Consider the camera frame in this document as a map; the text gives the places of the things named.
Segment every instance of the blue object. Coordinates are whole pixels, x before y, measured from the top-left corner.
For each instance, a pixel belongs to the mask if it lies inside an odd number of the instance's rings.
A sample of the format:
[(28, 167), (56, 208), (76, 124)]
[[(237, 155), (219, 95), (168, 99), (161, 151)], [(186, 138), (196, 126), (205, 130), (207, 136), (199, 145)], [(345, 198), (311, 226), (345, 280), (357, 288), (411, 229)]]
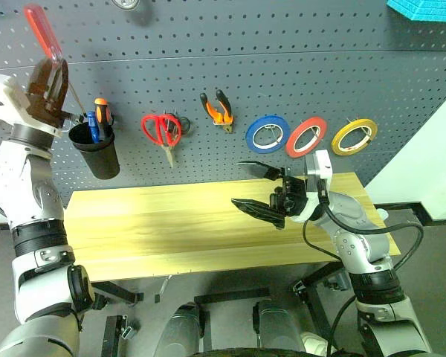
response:
[[(270, 125), (274, 125), (278, 128), (277, 131), (281, 132), (279, 137), (273, 143), (268, 145), (256, 143), (254, 140), (256, 133), (265, 126)], [(289, 139), (289, 135), (291, 134), (290, 131), (291, 128), (284, 119), (276, 115), (266, 115), (250, 125), (248, 131), (246, 132), (246, 144), (248, 144), (248, 147), (251, 150), (257, 152), (258, 154), (269, 154), (270, 152), (275, 152), (285, 145), (286, 141)]]
[(99, 143), (99, 127), (97, 126), (96, 112), (88, 112), (88, 126), (91, 130), (91, 138), (93, 143)]
[(446, 0), (388, 0), (387, 4), (411, 20), (446, 22)]

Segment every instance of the pliers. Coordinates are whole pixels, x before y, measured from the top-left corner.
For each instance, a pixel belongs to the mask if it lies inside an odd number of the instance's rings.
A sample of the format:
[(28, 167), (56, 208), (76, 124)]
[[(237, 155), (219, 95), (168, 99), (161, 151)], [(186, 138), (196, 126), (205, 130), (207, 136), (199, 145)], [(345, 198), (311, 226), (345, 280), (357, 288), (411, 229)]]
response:
[(228, 101), (228, 98), (226, 98), (226, 95), (224, 95), (221, 89), (218, 89), (216, 91), (216, 99), (220, 102), (220, 105), (223, 107), (224, 114), (216, 111), (216, 109), (208, 101), (207, 95), (205, 93), (200, 94), (200, 100), (201, 104), (203, 104), (203, 109), (205, 109), (207, 114), (211, 116), (211, 118), (213, 119), (213, 124), (221, 125), (226, 132), (232, 132), (233, 116), (231, 114), (230, 102)]

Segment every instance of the yellow tape roll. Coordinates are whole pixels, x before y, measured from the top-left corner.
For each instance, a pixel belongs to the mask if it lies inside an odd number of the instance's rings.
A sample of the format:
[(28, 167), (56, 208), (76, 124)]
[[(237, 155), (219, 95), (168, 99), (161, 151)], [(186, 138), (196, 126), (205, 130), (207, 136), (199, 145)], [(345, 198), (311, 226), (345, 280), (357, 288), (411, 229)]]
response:
[[(358, 144), (351, 147), (342, 147), (340, 143), (342, 140), (350, 133), (356, 129), (365, 129), (365, 138), (363, 138)], [(370, 141), (372, 141), (377, 135), (377, 123), (370, 119), (357, 119), (347, 125), (345, 125), (341, 130), (335, 134), (332, 139), (332, 150), (337, 155), (353, 155), (361, 151), (366, 147)]]

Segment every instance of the blue pen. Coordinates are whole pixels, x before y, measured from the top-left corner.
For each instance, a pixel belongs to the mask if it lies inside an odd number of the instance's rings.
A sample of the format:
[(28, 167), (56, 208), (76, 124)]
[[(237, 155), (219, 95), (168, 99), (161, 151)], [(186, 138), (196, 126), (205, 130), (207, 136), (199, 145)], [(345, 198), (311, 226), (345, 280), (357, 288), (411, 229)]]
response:
[(99, 143), (99, 127), (97, 126), (96, 112), (88, 112), (87, 117), (92, 141), (93, 143)]

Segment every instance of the red tape roll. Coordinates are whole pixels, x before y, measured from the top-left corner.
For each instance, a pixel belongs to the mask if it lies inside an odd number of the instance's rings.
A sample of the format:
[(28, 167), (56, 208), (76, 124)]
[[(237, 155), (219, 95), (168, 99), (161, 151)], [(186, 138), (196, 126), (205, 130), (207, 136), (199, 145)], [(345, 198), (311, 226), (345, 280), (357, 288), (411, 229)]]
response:
[[(296, 142), (304, 132), (314, 129), (314, 137), (303, 147), (296, 149)], [(285, 145), (285, 151), (292, 158), (300, 158), (305, 154), (309, 154), (326, 134), (327, 123), (320, 117), (312, 117), (300, 124), (291, 134)]]

